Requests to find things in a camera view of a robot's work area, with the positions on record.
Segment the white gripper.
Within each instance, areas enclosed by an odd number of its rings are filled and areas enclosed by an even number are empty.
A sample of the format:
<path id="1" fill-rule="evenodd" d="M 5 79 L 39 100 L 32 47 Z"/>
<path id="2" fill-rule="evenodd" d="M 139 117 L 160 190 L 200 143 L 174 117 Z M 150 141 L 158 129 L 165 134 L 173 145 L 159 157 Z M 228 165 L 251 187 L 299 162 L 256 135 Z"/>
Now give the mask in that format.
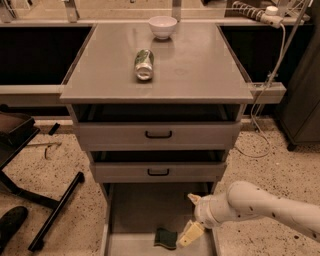
<path id="1" fill-rule="evenodd" d="M 187 197 L 196 204 L 194 215 L 197 221 L 189 220 L 177 241 L 182 247 L 189 246 L 204 234 L 205 228 L 213 229 L 228 221 L 231 216 L 230 206 L 224 193 L 200 197 L 189 193 Z"/>

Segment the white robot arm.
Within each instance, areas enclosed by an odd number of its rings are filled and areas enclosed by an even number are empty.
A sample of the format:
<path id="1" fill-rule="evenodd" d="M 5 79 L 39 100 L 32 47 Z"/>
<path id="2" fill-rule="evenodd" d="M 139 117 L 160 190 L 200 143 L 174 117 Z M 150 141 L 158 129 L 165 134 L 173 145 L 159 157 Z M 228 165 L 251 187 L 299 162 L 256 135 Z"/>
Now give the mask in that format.
<path id="1" fill-rule="evenodd" d="M 194 204 L 195 220 L 189 220 L 177 244 L 186 247 L 204 234 L 230 221 L 268 217 L 319 242 L 320 207 L 275 196 L 246 182 L 233 182 L 224 193 L 188 198 Z"/>

